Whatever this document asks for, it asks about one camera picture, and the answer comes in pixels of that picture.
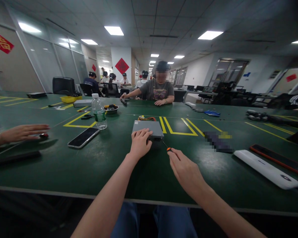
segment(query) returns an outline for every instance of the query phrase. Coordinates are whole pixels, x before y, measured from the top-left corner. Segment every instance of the white power bank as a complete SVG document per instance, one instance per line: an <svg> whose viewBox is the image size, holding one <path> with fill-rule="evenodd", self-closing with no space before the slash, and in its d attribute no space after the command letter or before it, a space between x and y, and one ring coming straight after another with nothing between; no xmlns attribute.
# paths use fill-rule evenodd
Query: white power bank
<svg viewBox="0 0 298 238"><path fill-rule="evenodd" d="M190 107L192 107L192 106L196 106L194 103L191 103L191 102L185 102L184 104L186 104L186 105L188 105L188 106L190 106Z"/></svg>
<svg viewBox="0 0 298 238"><path fill-rule="evenodd" d="M298 181L296 179L275 168L273 165L252 154L248 150L237 150L234 152L234 155L268 178L278 187L282 189L298 187Z"/></svg>

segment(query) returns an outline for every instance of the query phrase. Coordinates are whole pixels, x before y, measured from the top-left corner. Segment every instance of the green bottle label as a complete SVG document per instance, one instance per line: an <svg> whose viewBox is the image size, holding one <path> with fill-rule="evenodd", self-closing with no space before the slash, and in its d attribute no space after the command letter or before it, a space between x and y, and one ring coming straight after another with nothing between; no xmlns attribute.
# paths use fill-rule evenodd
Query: green bottle label
<svg viewBox="0 0 298 238"><path fill-rule="evenodd" d="M97 121L97 122L102 122L102 121L106 120L105 112L100 113L100 114L94 113L94 116L95 116L95 121Z"/></svg>

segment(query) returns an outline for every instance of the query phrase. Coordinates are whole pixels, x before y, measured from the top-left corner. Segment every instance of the forearm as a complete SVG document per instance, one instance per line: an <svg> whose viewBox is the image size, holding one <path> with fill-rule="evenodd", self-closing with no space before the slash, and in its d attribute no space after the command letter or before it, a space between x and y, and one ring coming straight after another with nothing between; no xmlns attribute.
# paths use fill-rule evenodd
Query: forearm
<svg viewBox="0 0 298 238"><path fill-rule="evenodd" d="M174 101L174 96L168 96L168 97L165 99L165 101L166 101L166 104L173 103L173 101Z"/></svg>
<svg viewBox="0 0 298 238"><path fill-rule="evenodd" d="M201 196L197 200L196 202L223 229L228 237L265 237L210 187L207 191L201 192Z"/></svg>
<svg viewBox="0 0 298 238"><path fill-rule="evenodd" d="M126 155L85 212L72 237L110 237L122 207L130 175L137 160Z"/></svg>
<svg viewBox="0 0 298 238"><path fill-rule="evenodd" d="M139 88L137 88L136 90L132 91L131 93L128 93L126 96L127 96L127 98L131 98L131 97L138 96L139 94L141 94L141 91Z"/></svg>

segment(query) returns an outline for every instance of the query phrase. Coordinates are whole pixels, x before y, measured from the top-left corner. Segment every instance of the ceiling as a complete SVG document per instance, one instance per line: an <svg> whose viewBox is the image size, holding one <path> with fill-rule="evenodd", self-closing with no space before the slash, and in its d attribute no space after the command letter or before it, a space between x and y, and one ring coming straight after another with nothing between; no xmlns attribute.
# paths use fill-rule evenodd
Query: ceiling
<svg viewBox="0 0 298 238"><path fill-rule="evenodd" d="M131 47L141 69L150 60L175 62L172 68L213 52L298 56L298 12L288 0L7 0L14 8L92 39L97 57L111 62L110 47ZM105 25L120 26L111 36ZM224 31L198 40L207 30ZM150 35L176 36L150 37ZM150 54L159 54L151 58ZM183 59L174 59L184 55Z"/></svg>

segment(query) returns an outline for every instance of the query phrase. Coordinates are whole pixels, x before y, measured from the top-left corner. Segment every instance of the black smartphone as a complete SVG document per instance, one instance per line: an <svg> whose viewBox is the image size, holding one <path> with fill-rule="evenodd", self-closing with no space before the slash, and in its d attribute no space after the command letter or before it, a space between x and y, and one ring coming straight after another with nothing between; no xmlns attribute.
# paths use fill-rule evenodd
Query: black smartphone
<svg viewBox="0 0 298 238"><path fill-rule="evenodd" d="M71 140L67 145L68 147L82 148L98 133L99 129L97 128L87 128L85 131L83 131L81 134L79 134L77 137Z"/></svg>
<svg viewBox="0 0 298 238"><path fill-rule="evenodd" d="M226 141L219 138L216 132L204 132L205 139L213 146L217 152L232 154L234 149Z"/></svg>
<svg viewBox="0 0 298 238"><path fill-rule="evenodd" d="M293 161L293 160L290 160L280 154L277 154L267 148L264 148L260 145L252 145L250 147L250 149L254 152L256 152L257 154L260 154L262 156L264 156L265 158L267 159L270 159L274 162L276 162L277 164L280 164L281 166L295 172L298 174L298 163Z"/></svg>
<svg viewBox="0 0 298 238"><path fill-rule="evenodd" d="M33 151L26 154L19 154L19 155L6 157L6 158L0 158L0 165L12 164L12 163L20 162L27 159L35 159L40 156L41 156L41 153L39 151Z"/></svg>

